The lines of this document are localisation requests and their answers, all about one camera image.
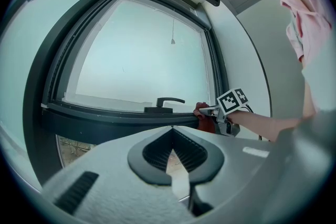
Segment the white label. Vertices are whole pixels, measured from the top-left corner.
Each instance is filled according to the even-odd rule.
[[[243,152],[247,153],[247,154],[251,154],[251,155],[255,155],[258,157],[262,157],[262,158],[267,158],[269,151],[261,151],[261,150],[257,150],[256,148],[252,148],[252,147],[244,147],[243,148]]]

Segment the window latch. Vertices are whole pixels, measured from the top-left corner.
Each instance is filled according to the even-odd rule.
[[[178,98],[171,98],[171,97],[162,97],[158,98],[156,102],[156,107],[144,108],[143,112],[146,113],[173,113],[173,109],[171,108],[164,108],[163,102],[164,101],[175,101],[179,103],[185,103],[184,100]]]

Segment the frosted window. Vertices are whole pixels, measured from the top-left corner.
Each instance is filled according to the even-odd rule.
[[[34,187],[23,133],[22,109],[27,77],[44,38],[57,20],[79,0],[32,0],[17,12],[0,44],[0,133],[8,161]]]
[[[175,44],[171,44],[173,20]],[[82,51],[77,57],[73,70],[79,69],[80,74],[71,75],[65,101],[138,112],[155,106],[160,97],[185,100],[185,104],[165,102],[174,112],[192,112],[196,102],[209,103],[199,31],[131,0],[121,1],[98,27],[101,30],[86,57]],[[83,63],[77,63],[83,57]]]

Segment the red glove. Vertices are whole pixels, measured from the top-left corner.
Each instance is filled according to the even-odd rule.
[[[199,109],[204,109],[208,107],[209,105],[205,102],[196,104],[194,115],[199,119],[197,129],[204,132],[215,133],[215,123],[213,119],[210,116],[206,116],[199,111]]]

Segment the dark gray window frame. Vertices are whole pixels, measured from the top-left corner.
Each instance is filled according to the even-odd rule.
[[[53,99],[53,94],[56,93],[54,82],[58,80],[56,74],[62,74],[64,66],[61,63],[68,61],[66,53],[71,51],[62,47],[70,45],[71,40],[66,45],[64,40],[71,31],[76,32],[75,39],[80,37],[81,29],[90,22],[88,18],[94,18],[98,10],[109,1],[112,0],[80,0],[74,4],[48,33],[31,66],[24,95],[23,125],[28,156],[42,185],[62,168],[55,134],[72,140],[100,144],[160,126],[184,125],[196,128],[198,125],[198,119],[191,113],[113,112],[66,104]],[[212,54],[214,78],[218,80],[216,96],[228,90],[220,46],[201,5],[194,5],[199,15],[196,16],[174,1],[152,1],[174,9],[205,30]]]

